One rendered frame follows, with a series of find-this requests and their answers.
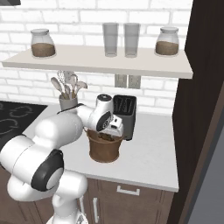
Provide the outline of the glass jar with brown filling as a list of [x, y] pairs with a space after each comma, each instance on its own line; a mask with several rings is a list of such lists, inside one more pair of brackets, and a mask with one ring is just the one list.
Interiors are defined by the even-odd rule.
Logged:
[[177, 27], [161, 27], [157, 38], [155, 53], [163, 56], [174, 56], [179, 52], [179, 29]]
[[48, 29], [31, 30], [31, 51], [34, 57], [52, 57], [55, 53], [55, 46]]

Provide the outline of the tall dark brown cabinet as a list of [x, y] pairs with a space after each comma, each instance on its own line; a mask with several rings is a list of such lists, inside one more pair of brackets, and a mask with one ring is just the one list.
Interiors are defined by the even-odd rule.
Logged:
[[188, 224], [224, 107], [224, 0], [193, 0], [185, 42], [190, 80], [180, 79], [172, 113], [179, 190], [167, 224]]

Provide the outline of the dark grey toaster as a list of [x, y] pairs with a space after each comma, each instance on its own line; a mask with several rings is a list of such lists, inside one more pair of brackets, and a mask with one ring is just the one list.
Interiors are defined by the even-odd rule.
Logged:
[[130, 141], [136, 123], [137, 98], [132, 95], [117, 94], [113, 97], [113, 103], [114, 114], [122, 118], [124, 139]]

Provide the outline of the grey utensil pot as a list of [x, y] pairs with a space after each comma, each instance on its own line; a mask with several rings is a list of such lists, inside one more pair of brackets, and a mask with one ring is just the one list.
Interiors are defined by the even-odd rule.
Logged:
[[62, 110], [70, 109], [70, 108], [76, 106], [77, 104], [78, 104], [77, 98], [66, 100], [63, 98], [62, 95], [59, 97], [59, 105]]

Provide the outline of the brown drawer front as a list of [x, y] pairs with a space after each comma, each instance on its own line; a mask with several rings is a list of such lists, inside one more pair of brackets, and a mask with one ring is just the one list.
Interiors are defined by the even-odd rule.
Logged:
[[[116, 191], [122, 189], [135, 191], [140, 195], [129, 195]], [[135, 185], [98, 181], [103, 224], [160, 224], [162, 212], [160, 200], [162, 191]]]

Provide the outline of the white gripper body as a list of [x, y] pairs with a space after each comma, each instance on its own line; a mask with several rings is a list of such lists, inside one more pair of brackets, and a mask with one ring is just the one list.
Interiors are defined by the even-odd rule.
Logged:
[[123, 135], [123, 128], [120, 128], [120, 129], [106, 128], [102, 130], [101, 133], [108, 134], [115, 137], [121, 137]]

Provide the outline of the brown cabinet door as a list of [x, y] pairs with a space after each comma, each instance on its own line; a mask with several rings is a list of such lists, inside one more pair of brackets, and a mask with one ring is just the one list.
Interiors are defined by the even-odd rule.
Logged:
[[52, 199], [17, 202], [7, 193], [10, 174], [0, 167], [0, 224], [46, 224], [53, 215]]
[[87, 179], [87, 191], [83, 197], [78, 201], [78, 206], [86, 215], [88, 224], [95, 224], [93, 198], [97, 198], [97, 210], [100, 217], [100, 197], [98, 192], [98, 182], [96, 179]]

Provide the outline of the brown woven basket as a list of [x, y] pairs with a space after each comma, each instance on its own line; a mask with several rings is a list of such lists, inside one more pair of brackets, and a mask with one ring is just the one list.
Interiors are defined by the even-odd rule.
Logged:
[[88, 129], [89, 156], [100, 163], [110, 163], [118, 159], [122, 136], [111, 136]]

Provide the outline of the dark range hood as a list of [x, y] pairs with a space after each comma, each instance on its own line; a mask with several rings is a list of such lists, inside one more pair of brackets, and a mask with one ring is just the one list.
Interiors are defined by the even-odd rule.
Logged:
[[0, 6], [18, 6], [21, 5], [20, 0], [0, 0]]

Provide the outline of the pale wooden spoon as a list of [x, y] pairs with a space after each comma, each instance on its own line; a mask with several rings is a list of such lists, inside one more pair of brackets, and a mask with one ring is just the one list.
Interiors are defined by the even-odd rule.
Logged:
[[83, 82], [83, 81], [78, 81], [76, 83], [75, 94], [77, 95], [79, 90], [82, 89], [82, 88], [88, 88], [87, 83]]
[[62, 91], [62, 87], [60, 85], [60, 83], [58, 82], [58, 80], [55, 77], [51, 78], [51, 83], [53, 84], [53, 86], [60, 91], [61, 95], [64, 96], [64, 93]]

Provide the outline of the clear drinking glass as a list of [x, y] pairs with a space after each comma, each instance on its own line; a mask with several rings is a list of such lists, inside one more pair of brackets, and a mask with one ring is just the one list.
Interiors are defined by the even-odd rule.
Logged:
[[102, 30], [105, 55], [115, 57], [117, 55], [118, 23], [104, 23]]
[[124, 52], [127, 58], [137, 56], [140, 24], [126, 23], [124, 25]]

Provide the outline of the grey fridge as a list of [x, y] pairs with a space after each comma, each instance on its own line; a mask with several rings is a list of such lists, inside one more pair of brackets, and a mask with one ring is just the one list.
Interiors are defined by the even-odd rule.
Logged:
[[220, 119], [187, 224], [224, 224], [224, 120]]

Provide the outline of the pale slotted spatula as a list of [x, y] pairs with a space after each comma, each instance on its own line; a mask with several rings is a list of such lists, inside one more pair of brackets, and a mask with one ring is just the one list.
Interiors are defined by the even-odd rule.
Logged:
[[65, 76], [64, 76], [64, 73], [63, 73], [63, 71], [58, 71], [57, 72], [57, 75], [58, 75], [58, 79], [59, 79], [59, 81], [61, 82], [61, 84], [63, 85], [63, 87], [64, 87], [64, 90], [65, 90], [65, 94], [67, 93], [67, 91], [66, 91], [66, 82], [65, 82]]

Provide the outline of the black hob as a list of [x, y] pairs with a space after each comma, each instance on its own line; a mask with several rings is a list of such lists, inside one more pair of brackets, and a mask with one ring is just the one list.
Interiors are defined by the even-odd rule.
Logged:
[[0, 101], [0, 139], [12, 131], [23, 133], [46, 105]]

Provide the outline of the pale wall shelf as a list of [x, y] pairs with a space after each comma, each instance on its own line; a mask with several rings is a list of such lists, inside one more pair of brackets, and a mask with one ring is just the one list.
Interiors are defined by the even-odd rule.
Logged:
[[126, 58], [122, 48], [116, 57], [106, 57], [102, 46], [57, 45], [56, 55], [34, 58], [31, 50], [2, 62], [3, 67], [64, 70], [86, 73], [127, 74], [191, 79], [193, 70], [183, 50], [177, 56], [158, 56], [151, 48], [139, 48], [136, 58]]

